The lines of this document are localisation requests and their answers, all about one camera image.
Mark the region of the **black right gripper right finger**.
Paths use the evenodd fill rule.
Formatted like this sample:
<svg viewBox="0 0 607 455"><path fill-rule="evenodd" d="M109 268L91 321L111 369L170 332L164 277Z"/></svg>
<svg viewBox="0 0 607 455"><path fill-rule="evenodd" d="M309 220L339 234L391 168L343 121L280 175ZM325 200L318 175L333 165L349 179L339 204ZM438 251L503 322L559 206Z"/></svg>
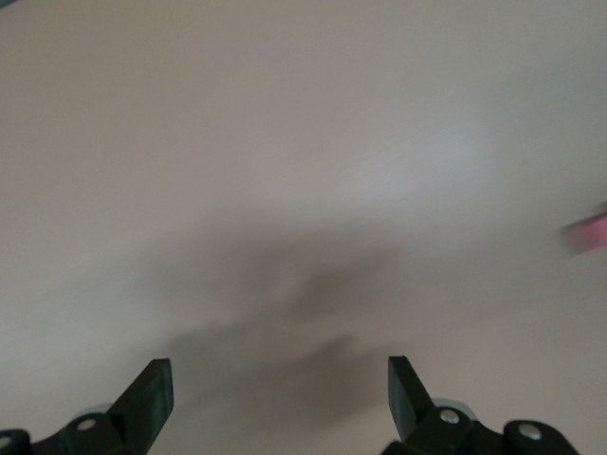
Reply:
<svg viewBox="0 0 607 455"><path fill-rule="evenodd" d="M405 356L388 360L388 403L398 439L385 454L576 454L557 429L511 420L500 432L483 425L462 402L432 399Z"/></svg>

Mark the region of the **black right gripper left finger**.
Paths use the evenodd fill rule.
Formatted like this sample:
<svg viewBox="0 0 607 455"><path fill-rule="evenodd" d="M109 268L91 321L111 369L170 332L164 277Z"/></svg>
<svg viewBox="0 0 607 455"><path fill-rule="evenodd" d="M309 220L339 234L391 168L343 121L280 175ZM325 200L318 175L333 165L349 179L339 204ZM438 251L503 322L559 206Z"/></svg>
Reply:
<svg viewBox="0 0 607 455"><path fill-rule="evenodd" d="M104 412L79 416L33 442L24 429L1 431L3 454L146 454L174 408L172 365L152 360Z"/></svg>

